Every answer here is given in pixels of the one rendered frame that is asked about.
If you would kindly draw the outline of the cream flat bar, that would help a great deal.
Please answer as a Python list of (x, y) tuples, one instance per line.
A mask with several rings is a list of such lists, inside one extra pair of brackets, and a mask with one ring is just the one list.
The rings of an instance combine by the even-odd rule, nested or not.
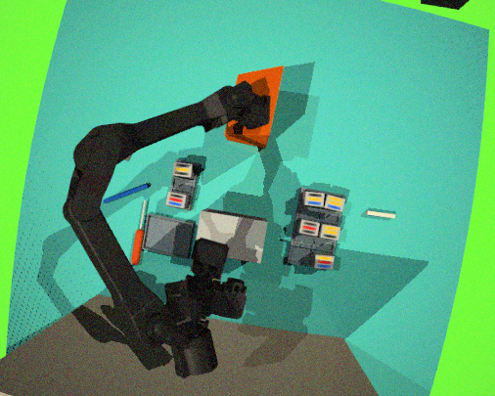
[(380, 216), (380, 217), (386, 217), (386, 218), (391, 218), (391, 217), (395, 218), (395, 216), (396, 216), (393, 214), (387, 214), (387, 213), (381, 213), (381, 212), (375, 212), (375, 211), (369, 211), (369, 210), (366, 210), (365, 214)]

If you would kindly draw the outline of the orange-handled screwdriver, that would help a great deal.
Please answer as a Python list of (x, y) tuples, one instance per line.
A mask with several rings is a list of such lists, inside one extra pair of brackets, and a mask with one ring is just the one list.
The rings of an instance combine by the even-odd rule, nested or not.
[(143, 220), (144, 220), (144, 210), (145, 210), (145, 206), (146, 206), (146, 201), (144, 200), (144, 203), (143, 203), (143, 213), (142, 213), (142, 218), (141, 218), (141, 223), (140, 223), (140, 230), (137, 230), (136, 231), (136, 236), (135, 236), (135, 241), (134, 241), (134, 245), (133, 245), (133, 251), (132, 251), (132, 264), (133, 265), (137, 265), (140, 261), (140, 256), (141, 256), (141, 246), (142, 246), (142, 241), (143, 241), (143, 237), (144, 237), (144, 231), (141, 230), (142, 229), (142, 226), (143, 226)]

